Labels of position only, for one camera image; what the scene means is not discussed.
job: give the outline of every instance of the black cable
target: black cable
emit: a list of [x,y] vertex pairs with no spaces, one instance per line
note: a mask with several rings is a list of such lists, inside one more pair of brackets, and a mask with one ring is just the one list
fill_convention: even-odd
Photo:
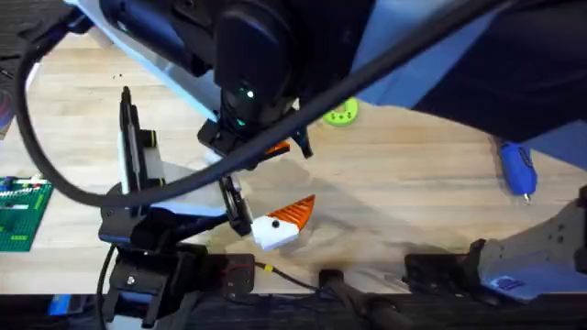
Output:
[[95,308],[95,318],[98,322],[98,329],[99,330],[107,330],[106,323],[104,321],[104,315],[102,313],[102,305],[104,303],[104,298],[102,297],[102,292],[104,290],[104,280],[106,277],[106,271],[108,270],[108,265],[110,265],[110,260],[112,259],[112,255],[114,254],[115,245],[111,244],[110,248],[108,249],[108,253],[106,253],[106,257],[104,258],[104,264],[102,264],[102,269],[100,269],[100,276],[98,277],[98,285],[95,289],[95,297],[94,297],[94,308]]
[[403,65],[415,55],[471,22],[474,18],[505,2],[507,0],[468,0],[462,5],[457,5],[446,15],[434,17],[395,46],[390,47],[382,55],[321,93],[299,111],[260,133],[219,162],[160,188],[151,188],[125,195],[86,192],[67,181],[51,164],[39,145],[28,113],[25,82],[35,62],[48,53],[68,32],[67,22],[61,21],[51,27],[48,32],[43,34],[45,38],[38,38],[37,41],[33,42],[22,57],[17,71],[15,93],[18,128],[29,156],[45,179],[49,180],[55,188],[74,201],[100,207],[130,207],[153,204],[191,192],[234,171],[241,170],[246,164],[255,161],[265,150],[290,137],[301,127],[308,126],[325,112],[340,105],[349,97],[381,79],[388,72]]

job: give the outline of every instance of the green toy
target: green toy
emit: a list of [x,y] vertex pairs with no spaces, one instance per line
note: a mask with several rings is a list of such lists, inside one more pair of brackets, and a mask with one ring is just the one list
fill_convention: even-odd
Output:
[[0,192],[0,251],[27,252],[53,186],[45,180],[12,177],[7,178],[5,184],[6,190]]
[[345,127],[352,124],[357,119],[358,114],[359,102],[356,98],[352,97],[338,108],[326,113],[322,118],[332,126]]

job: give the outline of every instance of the blue object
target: blue object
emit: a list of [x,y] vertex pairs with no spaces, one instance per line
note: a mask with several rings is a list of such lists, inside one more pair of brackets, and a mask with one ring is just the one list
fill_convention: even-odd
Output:
[[0,192],[8,192],[12,188],[12,181],[15,177],[0,178]]
[[[355,71],[397,44],[428,19],[446,12],[457,0],[377,0],[353,61]],[[471,21],[402,67],[373,83],[357,97],[373,105],[412,108],[455,65],[490,25],[503,5]]]
[[53,296],[53,300],[49,305],[48,315],[66,315],[68,314],[68,306],[72,296],[70,294],[56,294]]
[[530,149],[517,143],[504,142],[499,148],[499,154],[510,191],[529,201],[537,186],[537,174],[530,158]]

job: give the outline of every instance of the blue marker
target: blue marker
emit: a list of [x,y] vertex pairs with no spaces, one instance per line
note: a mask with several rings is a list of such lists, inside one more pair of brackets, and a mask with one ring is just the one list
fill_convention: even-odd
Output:
[[530,149],[513,142],[503,141],[499,154],[504,168],[504,177],[513,195],[530,196],[536,191],[537,174],[530,159]]

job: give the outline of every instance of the blue sticker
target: blue sticker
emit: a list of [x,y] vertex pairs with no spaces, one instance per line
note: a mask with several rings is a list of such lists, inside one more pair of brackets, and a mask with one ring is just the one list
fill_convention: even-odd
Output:
[[521,286],[526,285],[524,282],[520,280],[513,279],[509,276],[502,276],[495,280],[492,280],[490,283],[495,289],[500,289],[503,291],[511,291],[515,288],[519,288]]

